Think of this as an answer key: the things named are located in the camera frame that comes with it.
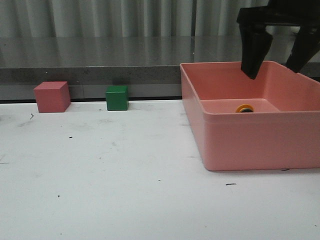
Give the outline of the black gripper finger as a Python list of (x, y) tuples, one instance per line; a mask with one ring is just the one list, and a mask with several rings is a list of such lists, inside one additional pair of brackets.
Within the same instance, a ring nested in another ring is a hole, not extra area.
[(250, 79), (255, 79), (270, 50), (273, 36), (261, 24), (240, 24), (239, 30), (242, 42), (241, 70)]
[(299, 27), (295, 36), (291, 53), (285, 66), (295, 73), (299, 73), (308, 61), (320, 50), (319, 24), (289, 24), (290, 27)]

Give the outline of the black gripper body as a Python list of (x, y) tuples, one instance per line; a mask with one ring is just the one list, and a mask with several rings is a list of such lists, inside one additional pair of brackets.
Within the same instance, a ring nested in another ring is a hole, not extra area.
[(270, 0), (265, 6), (241, 8), (236, 21), (242, 27), (257, 29), (267, 26), (319, 28), (320, 2)]

